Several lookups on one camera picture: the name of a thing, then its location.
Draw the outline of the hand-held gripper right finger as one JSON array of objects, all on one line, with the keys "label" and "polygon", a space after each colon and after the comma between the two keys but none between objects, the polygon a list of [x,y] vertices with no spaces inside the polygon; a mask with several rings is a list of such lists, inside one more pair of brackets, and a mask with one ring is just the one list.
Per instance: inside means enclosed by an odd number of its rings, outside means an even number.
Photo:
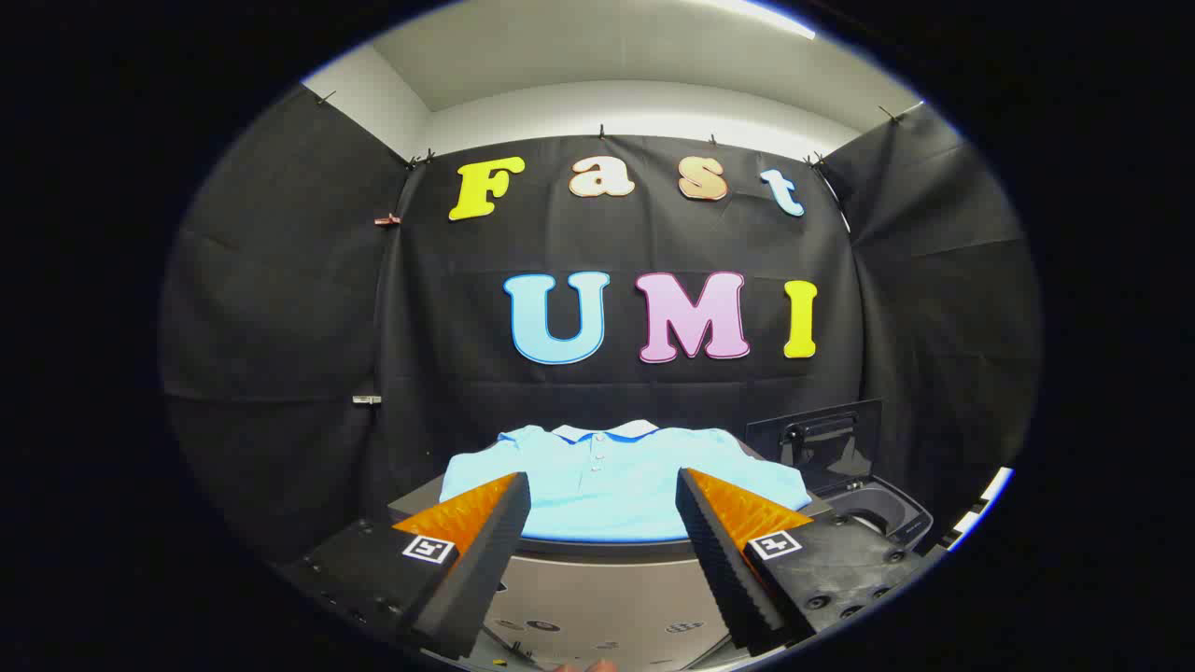
[{"label": "hand-held gripper right finger", "polygon": [[699,469],[680,469],[675,500],[731,642],[752,655],[841,629],[932,562],[859,513],[789,511]]}]

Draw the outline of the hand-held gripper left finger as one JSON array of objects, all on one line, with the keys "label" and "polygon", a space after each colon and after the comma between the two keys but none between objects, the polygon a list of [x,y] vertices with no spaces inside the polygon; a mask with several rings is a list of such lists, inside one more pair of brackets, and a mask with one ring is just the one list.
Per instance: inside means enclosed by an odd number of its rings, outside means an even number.
[{"label": "hand-held gripper left finger", "polygon": [[353,523],[280,575],[375,641],[466,658],[531,505],[527,475],[511,472],[402,523]]}]

